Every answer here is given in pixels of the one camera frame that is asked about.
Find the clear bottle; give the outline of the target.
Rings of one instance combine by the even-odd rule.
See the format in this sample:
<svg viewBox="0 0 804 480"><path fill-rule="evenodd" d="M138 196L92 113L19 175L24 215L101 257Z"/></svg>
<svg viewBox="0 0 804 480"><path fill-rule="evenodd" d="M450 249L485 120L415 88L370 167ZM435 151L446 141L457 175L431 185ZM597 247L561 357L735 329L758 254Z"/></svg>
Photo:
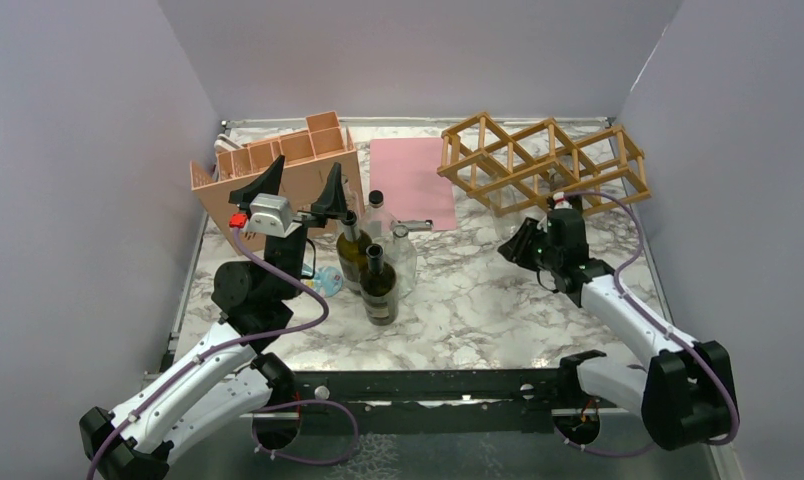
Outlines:
<svg viewBox="0 0 804 480"><path fill-rule="evenodd" d="M490 202L492 223L497 237L502 241L507 241L513 237L527 217L539 221L543 216L543 211L537 205L505 212L505 209L513 208L519 204L518 200L507 196L495 197Z"/></svg>
<svg viewBox="0 0 804 480"><path fill-rule="evenodd" d="M414 289L417 275L418 254L409 238L409 228L397 223L391 230L388 256L397 273L398 292L407 297Z"/></svg>

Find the dark bottle silver neck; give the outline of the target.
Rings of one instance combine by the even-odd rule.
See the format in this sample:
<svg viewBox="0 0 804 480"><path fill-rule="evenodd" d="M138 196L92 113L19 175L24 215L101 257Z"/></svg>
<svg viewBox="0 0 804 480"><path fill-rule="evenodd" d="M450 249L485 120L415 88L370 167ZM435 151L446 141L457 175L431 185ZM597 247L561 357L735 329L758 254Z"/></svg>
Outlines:
<svg viewBox="0 0 804 480"><path fill-rule="evenodd" d="M348 210L339 224L340 234L336 240L336 251L344 285L359 295L360 271L366 266L366 249L372 244L372 239L361 229L357 214L353 210Z"/></svg>

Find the large clear glass jar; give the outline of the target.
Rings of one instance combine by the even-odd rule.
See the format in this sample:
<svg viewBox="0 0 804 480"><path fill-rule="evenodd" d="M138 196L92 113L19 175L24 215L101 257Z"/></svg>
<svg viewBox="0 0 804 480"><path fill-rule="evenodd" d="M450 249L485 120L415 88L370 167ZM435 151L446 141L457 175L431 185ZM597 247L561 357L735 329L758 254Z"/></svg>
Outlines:
<svg viewBox="0 0 804 480"><path fill-rule="evenodd" d="M361 222L363 230L375 244L386 244L392 239L396 217L385 207L384 194L380 190L372 190L368 195L368 204Z"/></svg>

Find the dark bottle black cap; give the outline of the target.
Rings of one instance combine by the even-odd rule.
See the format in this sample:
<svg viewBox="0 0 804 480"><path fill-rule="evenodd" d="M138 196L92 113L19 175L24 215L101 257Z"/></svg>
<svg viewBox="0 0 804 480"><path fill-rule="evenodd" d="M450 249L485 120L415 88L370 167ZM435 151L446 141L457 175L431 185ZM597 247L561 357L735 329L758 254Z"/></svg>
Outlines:
<svg viewBox="0 0 804 480"><path fill-rule="evenodd" d="M367 318L377 326L390 325L399 311L398 275L381 245L370 244L365 258L359 284Z"/></svg>

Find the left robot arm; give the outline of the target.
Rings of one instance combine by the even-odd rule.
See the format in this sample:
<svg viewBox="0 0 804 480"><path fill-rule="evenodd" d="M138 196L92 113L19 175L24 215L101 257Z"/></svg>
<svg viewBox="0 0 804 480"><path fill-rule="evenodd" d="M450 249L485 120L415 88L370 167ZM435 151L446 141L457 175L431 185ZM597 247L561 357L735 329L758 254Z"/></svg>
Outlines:
<svg viewBox="0 0 804 480"><path fill-rule="evenodd" d="M280 194L286 169L278 158L252 182L232 191L229 221L241 259L222 264L212 300L221 317L183 357L128 400L95 407L79 422L90 479L161 479L189 447L255 409L295 408L294 377L268 347L298 331L289 301L312 297L319 320L325 298L303 273L309 231L347 211L343 171L333 163L319 197L294 211Z"/></svg>

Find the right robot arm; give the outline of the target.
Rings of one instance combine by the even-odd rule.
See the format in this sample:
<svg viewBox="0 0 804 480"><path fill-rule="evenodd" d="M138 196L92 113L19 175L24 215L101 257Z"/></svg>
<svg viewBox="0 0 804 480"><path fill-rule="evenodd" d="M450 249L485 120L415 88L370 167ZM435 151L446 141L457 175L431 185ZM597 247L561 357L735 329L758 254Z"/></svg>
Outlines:
<svg viewBox="0 0 804 480"><path fill-rule="evenodd" d="M591 256L579 211L526 218L498 252L518 267L548 273L556 292L601 320L640 363L631 368L601 352L563 359L554 383L563 404L608 400L640 418L654 444L668 451L736 437L740 415L728 351L697 340L633 296L620 269Z"/></svg>

